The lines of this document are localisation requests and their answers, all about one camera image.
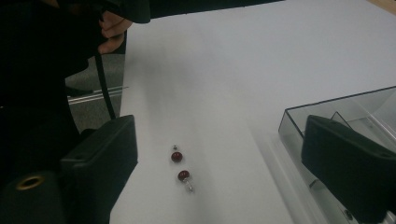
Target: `white surface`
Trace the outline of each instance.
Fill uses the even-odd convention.
[[[396,85],[395,28],[395,16],[361,0],[134,24],[121,114],[135,115],[139,164],[111,223],[318,223],[316,208],[289,213],[301,195],[283,200],[263,139],[276,136],[288,107]],[[181,164],[170,160],[174,144]],[[183,169],[194,193],[177,180]]]

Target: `red bead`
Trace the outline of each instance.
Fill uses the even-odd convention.
[[[178,176],[177,176],[177,178],[180,181],[183,181],[183,180],[185,180],[186,178],[189,178],[189,177],[190,177],[190,173],[188,171],[186,171],[186,170],[180,171],[180,173],[178,173]]]
[[[174,162],[180,162],[183,159],[183,154],[180,152],[174,152],[172,153],[171,159]]]

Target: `finger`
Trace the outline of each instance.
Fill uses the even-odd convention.
[[[101,44],[98,47],[98,51],[101,54],[111,53],[120,47],[123,40],[124,40],[124,34],[111,37],[105,43]]]
[[[118,16],[112,12],[105,11],[102,14],[103,21],[99,21],[99,25],[102,27],[104,30],[110,29],[112,26],[115,26],[122,22],[124,20],[123,17]]]
[[[102,30],[102,35],[106,38],[111,38],[116,35],[121,35],[123,34],[130,26],[132,25],[131,21],[128,20],[123,20],[117,25],[112,26],[108,30]]]

